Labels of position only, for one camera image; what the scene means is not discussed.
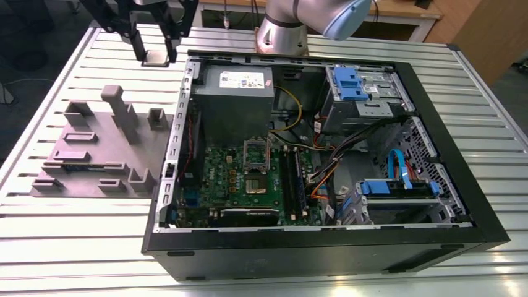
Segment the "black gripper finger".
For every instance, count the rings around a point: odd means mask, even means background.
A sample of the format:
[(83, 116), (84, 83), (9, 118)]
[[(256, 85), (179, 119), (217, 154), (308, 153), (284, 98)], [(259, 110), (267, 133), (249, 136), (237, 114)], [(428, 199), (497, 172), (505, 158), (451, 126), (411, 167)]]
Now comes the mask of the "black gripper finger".
[(199, 1), (184, 0), (179, 1), (179, 3), (183, 8), (183, 15), (179, 20), (172, 18), (168, 1), (159, 3), (159, 27), (164, 34), (169, 63), (176, 62), (176, 47), (180, 45), (181, 37), (188, 37), (189, 35), (199, 6)]
[(107, 1), (80, 0), (80, 3), (101, 28), (108, 33), (117, 32), (120, 34), (123, 41), (133, 48), (136, 60), (143, 62), (147, 57), (147, 51), (135, 17), (135, 14), (143, 11), (143, 6), (133, 1), (116, 1), (117, 11), (115, 11)]

